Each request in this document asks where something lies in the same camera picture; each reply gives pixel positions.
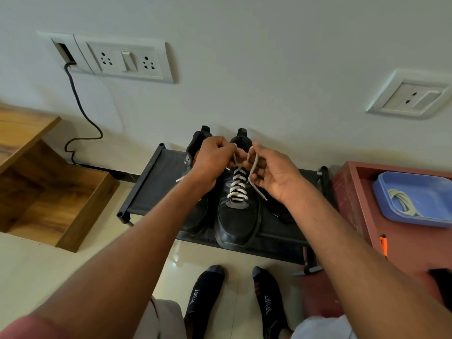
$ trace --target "shoe heel tab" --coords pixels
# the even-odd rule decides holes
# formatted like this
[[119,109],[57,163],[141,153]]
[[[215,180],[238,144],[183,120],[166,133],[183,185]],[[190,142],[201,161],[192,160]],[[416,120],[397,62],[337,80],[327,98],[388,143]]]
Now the shoe heel tab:
[[239,130],[237,131],[237,135],[238,136],[245,136],[245,137],[247,137],[247,135],[246,135],[246,128],[239,128]]

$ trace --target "wall plate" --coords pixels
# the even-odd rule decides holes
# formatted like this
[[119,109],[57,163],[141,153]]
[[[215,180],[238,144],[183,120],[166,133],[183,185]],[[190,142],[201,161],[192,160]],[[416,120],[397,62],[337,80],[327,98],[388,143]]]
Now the wall plate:
[[[397,97],[404,102],[413,101],[413,105],[418,102],[415,97],[411,100],[411,98],[406,98],[406,95],[401,94],[404,90],[409,92],[409,88],[415,88],[416,91],[424,89],[432,90],[432,92],[439,92],[439,96],[435,97],[431,103],[426,104],[421,109],[408,107],[410,104],[407,104],[406,107],[396,106],[398,102],[394,101],[394,99]],[[425,119],[431,117],[441,109],[451,96],[451,74],[399,69],[392,73],[377,93],[377,96],[370,103],[366,112]]]
[[174,83],[163,40],[83,35],[75,39],[96,75]]
[[64,65],[70,61],[70,59],[60,44],[64,44],[66,46],[74,61],[77,63],[77,65],[69,66],[69,70],[71,72],[94,73],[82,55],[73,34],[40,31],[38,31],[37,34],[62,69],[64,68]]

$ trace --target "orange marker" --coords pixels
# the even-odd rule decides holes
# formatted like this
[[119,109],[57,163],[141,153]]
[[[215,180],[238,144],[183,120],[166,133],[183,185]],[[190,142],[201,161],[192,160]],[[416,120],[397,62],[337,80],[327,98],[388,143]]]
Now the orange marker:
[[381,248],[383,249],[383,254],[385,255],[386,260],[388,259],[388,240],[386,239],[386,235],[383,234],[380,237]]

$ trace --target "blue tray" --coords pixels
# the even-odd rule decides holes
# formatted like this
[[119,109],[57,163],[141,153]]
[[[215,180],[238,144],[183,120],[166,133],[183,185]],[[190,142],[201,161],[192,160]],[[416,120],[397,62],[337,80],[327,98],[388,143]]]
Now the blue tray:
[[[401,203],[390,199],[389,189],[406,193],[422,217],[402,213]],[[447,178],[386,171],[378,175],[373,191],[381,213],[389,220],[452,227],[452,181]]]

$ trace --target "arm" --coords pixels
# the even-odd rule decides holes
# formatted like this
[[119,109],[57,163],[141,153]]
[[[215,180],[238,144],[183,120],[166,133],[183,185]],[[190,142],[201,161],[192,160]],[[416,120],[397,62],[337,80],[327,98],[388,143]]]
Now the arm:
[[79,268],[34,314],[73,338],[131,338],[182,223],[213,188],[236,148],[220,136],[206,139],[187,176],[136,226]]
[[452,314],[446,308],[367,245],[286,155],[253,144],[259,169],[252,181],[288,208],[359,338],[451,336]]

